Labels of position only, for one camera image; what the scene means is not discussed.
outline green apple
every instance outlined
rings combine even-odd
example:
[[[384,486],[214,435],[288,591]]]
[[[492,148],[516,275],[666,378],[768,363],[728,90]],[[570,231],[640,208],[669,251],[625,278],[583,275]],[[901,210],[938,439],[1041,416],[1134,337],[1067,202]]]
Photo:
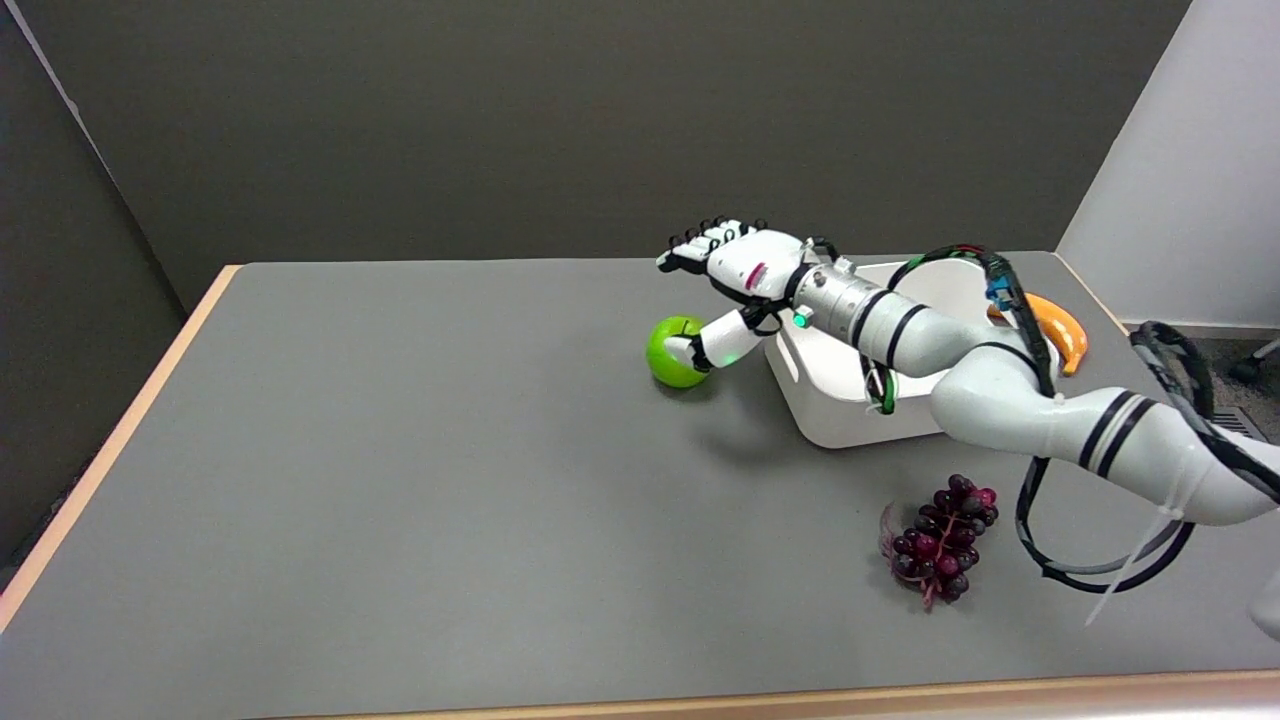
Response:
[[[701,320],[685,315],[672,315],[658,323],[653,334],[649,336],[649,346],[645,348],[649,372],[658,378],[658,382],[668,387],[689,388],[707,379],[707,373],[681,365],[662,345],[662,341],[671,336],[694,334],[701,329]]]

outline black stripe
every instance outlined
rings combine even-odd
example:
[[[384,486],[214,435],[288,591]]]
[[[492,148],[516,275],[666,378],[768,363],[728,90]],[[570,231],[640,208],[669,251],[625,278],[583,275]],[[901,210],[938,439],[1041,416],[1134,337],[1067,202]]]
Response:
[[[988,342],[979,342],[978,345],[973,346],[973,350],[978,350],[979,347],[998,347],[1001,350],[1007,350],[1007,351],[1012,352],[1015,356],[1020,357],[1023,363],[1027,363],[1027,366],[1030,368],[1033,373],[1036,372],[1036,363],[1032,361],[1030,357],[1028,357],[1023,352],[1019,352],[1016,348],[1009,347],[1007,345],[1005,345],[1002,342],[996,342],[993,340],[988,341]]]
[[[800,288],[800,281],[803,281],[804,277],[808,275],[809,270],[812,269],[813,265],[808,263],[801,263],[800,266],[796,268],[796,272],[791,273],[791,277],[787,278],[787,290],[783,291],[782,295],[785,300],[794,301],[796,299],[796,290]]]
[[[1111,446],[1107,447],[1107,454],[1102,456],[1102,464],[1098,465],[1100,478],[1107,477],[1107,473],[1111,470],[1111,461],[1115,460],[1116,455],[1120,454],[1120,446],[1124,445],[1125,438],[1128,438],[1129,433],[1133,432],[1133,428],[1134,425],[1138,424],[1138,420],[1140,420],[1142,416],[1147,414],[1147,410],[1151,410],[1155,406],[1156,406],[1155,400],[1147,400],[1146,397],[1143,397],[1142,402],[1139,402],[1138,406],[1134,407],[1133,413],[1129,413],[1129,416],[1124,419],[1124,424],[1120,425],[1119,430],[1116,430],[1115,439],[1112,439]]]
[[[854,332],[852,334],[849,336],[849,345],[854,346],[855,350],[858,348],[858,340],[863,336],[863,324],[867,322],[867,318],[872,314],[872,307],[874,307],[876,304],[883,300],[888,293],[890,292],[887,290],[881,290],[876,295],[873,295],[870,300],[867,301],[867,309],[863,310],[863,314],[858,316],[858,322],[854,323]]]
[[[692,361],[694,361],[694,369],[695,370],[698,370],[699,373],[710,373],[716,368],[714,365],[712,365],[712,361],[707,359],[707,351],[703,348],[703,338],[701,338],[701,336],[696,336],[696,334],[695,336],[687,336],[687,334],[684,334],[684,333],[678,333],[678,334],[676,334],[673,337],[687,337],[689,338],[689,345],[694,348]]]
[[[1098,421],[1093,425],[1093,430],[1089,433],[1089,439],[1084,441],[1084,448],[1080,450],[1080,468],[1084,468],[1085,470],[1089,469],[1089,459],[1093,456],[1093,448],[1098,445],[1098,441],[1102,439],[1102,433],[1106,432],[1107,425],[1111,424],[1111,419],[1115,418],[1115,414],[1120,411],[1120,406],[1128,402],[1134,395],[1135,393],[1128,389],[1123,391],[1115,400],[1111,401],[1111,405],[1107,405],[1106,413],[1103,413],[1102,416],[1098,418]]]
[[[902,338],[902,331],[906,329],[906,324],[911,322],[911,318],[920,314],[925,305],[916,305],[902,315],[902,319],[897,322],[897,327],[893,328],[893,337],[888,340],[888,350],[884,352],[884,365],[888,368],[893,366],[893,354],[897,351],[897,341]]]

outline grape bunch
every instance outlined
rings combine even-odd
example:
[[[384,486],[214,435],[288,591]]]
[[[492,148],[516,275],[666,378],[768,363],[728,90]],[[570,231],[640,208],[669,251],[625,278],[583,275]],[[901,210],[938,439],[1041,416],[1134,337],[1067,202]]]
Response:
[[[947,488],[922,505],[911,527],[895,533],[892,505],[881,519],[881,553],[904,585],[919,589],[924,606],[934,600],[954,602],[969,589],[965,573],[978,564],[973,544],[996,523],[996,491],[978,488],[964,475],[951,475]]]

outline yellow banana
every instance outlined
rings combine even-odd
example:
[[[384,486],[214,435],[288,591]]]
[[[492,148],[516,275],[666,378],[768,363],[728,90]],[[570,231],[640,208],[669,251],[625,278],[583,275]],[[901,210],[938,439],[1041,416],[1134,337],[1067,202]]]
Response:
[[[1089,336],[1084,334],[1084,328],[1070,313],[1053,302],[1032,293],[1027,293],[1027,301],[1032,306],[1032,313],[1036,314],[1041,332],[1062,355],[1062,374],[1074,375],[1075,370],[1080,368],[1084,354],[1089,351]],[[987,315],[991,318],[1002,316],[995,305],[987,307]]]

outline gray tabletop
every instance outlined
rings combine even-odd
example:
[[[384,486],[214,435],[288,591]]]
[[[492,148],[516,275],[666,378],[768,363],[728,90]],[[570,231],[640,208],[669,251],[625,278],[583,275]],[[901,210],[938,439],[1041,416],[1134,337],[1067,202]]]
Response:
[[[1158,389],[1091,333],[1068,393]],[[1111,601],[1039,579],[1007,521],[932,614],[877,556],[890,501],[1025,459],[800,437],[755,354],[682,395],[652,325],[728,309],[650,260],[250,265],[8,630],[0,717],[265,717],[1274,666],[1244,603],[1280,523],[1202,528]],[[1152,509],[1066,464],[1037,537],[1126,552]]]

